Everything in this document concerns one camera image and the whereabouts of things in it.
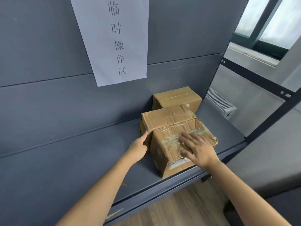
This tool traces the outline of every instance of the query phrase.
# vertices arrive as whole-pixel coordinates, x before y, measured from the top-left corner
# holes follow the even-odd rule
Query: window
[[[301,0],[249,0],[232,42],[281,60],[301,35]]]

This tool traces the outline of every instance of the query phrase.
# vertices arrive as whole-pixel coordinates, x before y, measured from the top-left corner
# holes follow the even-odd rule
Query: window frame
[[[288,49],[259,40],[281,2],[282,0],[269,0],[252,34],[248,37],[235,32],[231,38],[231,42],[281,60],[288,52]]]

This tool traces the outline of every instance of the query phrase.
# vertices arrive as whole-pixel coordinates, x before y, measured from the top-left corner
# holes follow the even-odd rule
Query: wooden floor
[[[223,214],[227,201],[212,179],[199,180],[115,226],[229,226]]]

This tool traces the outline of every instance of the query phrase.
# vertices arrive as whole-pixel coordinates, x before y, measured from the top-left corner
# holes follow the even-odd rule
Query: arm
[[[115,165],[63,216],[56,226],[103,225],[130,167],[142,159],[148,133],[136,139]]]
[[[220,184],[244,225],[290,225],[272,206],[219,160],[215,150],[204,137],[183,133],[179,140],[193,152],[192,154],[184,150],[182,155],[209,172]]]

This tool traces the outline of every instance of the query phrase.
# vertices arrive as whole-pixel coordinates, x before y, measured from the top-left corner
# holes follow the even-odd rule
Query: brown cardboard box
[[[141,114],[140,135],[148,131],[144,144],[150,149],[153,131],[183,121],[195,119],[196,116],[185,105],[175,105]]]
[[[202,98],[187,86],[180,89],[154,94],[152,110],[184,104],[193,113],[195,113],[201,101]]]
[[[218,140],[199,119],[182,122],[153,131],[150,153],[162,178],[178,173],[194,165],[189,159],[181,155],[182,149],[189,150],[179,143],[179,136],[183,133],[195,133],[205,137],[214,147]]]

